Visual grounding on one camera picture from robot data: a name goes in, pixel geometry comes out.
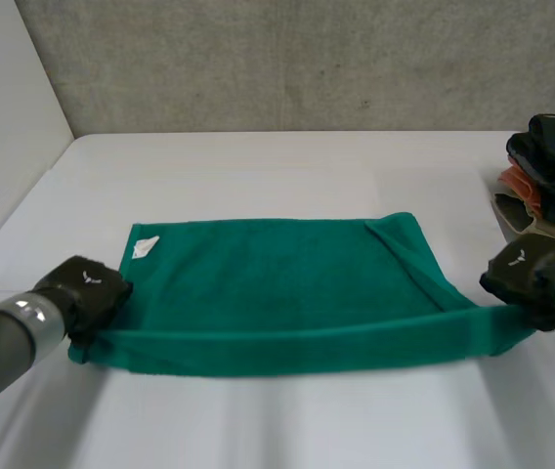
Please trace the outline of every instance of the white table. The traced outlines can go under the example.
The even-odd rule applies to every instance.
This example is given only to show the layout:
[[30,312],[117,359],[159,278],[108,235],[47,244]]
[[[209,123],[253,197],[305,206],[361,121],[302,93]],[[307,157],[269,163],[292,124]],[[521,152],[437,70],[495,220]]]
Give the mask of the white table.
[[[481,304],[504,245],[484,181],[508,132],[101,135],[0,231],[0,290],[72,254],[116,267],[132,223],[410,211]],[[132,375],[66,344],[0,396],[0,468],[555,467],[555,333],[496,359],[283,379]]]

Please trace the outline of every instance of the orange cloth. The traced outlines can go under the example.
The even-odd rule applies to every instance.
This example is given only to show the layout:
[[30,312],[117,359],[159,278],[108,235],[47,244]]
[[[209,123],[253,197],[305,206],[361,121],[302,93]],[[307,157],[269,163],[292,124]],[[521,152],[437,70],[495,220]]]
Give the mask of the orange cloth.
[[512,167],[506,169],[499,176],[499,181],[514,191],[530,209],[537,218],[542,218],[542,210],[540,209],[540,192],[538,186],[525,171],[514,161],[508,158]]

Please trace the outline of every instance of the white towel tag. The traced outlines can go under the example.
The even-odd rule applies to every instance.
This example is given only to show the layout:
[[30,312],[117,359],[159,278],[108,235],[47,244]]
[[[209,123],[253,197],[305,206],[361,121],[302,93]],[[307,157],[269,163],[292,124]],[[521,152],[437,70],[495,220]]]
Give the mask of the white towel tag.
[[159,239],[160,236],[154,236],[150,239],[139,239],[134,245],[132,259],[141,259],[142,257],[147,256]]

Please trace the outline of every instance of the green towel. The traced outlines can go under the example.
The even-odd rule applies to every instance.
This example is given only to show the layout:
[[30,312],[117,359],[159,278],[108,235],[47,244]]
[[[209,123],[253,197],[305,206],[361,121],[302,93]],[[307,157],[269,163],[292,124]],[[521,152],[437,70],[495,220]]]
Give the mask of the green towel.
[[[132,259],[137,240],[157,235]],[[320,373],[496,355],[533,332],[520,308],[478,307],[449,284],[408,213],[135,225],[120,271],[134,293],[88,350],[70,349],[76,362]]]

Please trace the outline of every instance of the white wall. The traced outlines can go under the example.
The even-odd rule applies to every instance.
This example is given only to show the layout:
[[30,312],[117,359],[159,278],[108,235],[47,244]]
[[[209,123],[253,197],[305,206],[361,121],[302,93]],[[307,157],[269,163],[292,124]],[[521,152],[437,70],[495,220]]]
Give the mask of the white wall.
[[0,0],[0,227],[73,137],[13,0]]

